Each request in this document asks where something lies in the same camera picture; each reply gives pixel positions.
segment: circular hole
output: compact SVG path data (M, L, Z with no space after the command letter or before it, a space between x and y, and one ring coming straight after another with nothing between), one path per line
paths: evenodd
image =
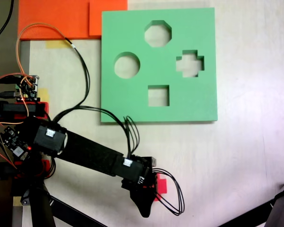
M123 79L133 78L140 70L139 58L131 52L124 52L117 56L115 73Z

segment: square hole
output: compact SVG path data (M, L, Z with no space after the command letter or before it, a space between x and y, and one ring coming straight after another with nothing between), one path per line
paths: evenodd
M169 85L149 85L148 106L169 106Z

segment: octagonal hole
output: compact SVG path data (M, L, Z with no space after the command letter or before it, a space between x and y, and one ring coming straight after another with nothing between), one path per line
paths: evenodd
M164 20L153 20L146 26L144 39L151 47L163 47L171 40L171 27Z
M140 60L134 53L123 52L115 61L115 74L123 79L133 78L140 70Z

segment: electronic circuit board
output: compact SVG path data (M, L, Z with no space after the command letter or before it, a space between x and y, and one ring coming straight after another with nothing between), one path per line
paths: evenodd
M7 127L4 130L4 133L1 133L0 135L2 137L4 146L10 149L16 157L20 158L21 160L24 160L27 157L31 148L19 140L18 133L15 130L13 130L11 127Z

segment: orange foam block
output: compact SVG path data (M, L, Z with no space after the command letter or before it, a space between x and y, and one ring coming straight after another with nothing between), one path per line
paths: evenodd
M102 11L127 10L127 0L19 0L18 34L32 23L48 23L69 39L101 38ZM21 40L62 39L53 29L36 26Z
M102 35L102 12L127 10L127 0L90 0L89 36L100 39Z

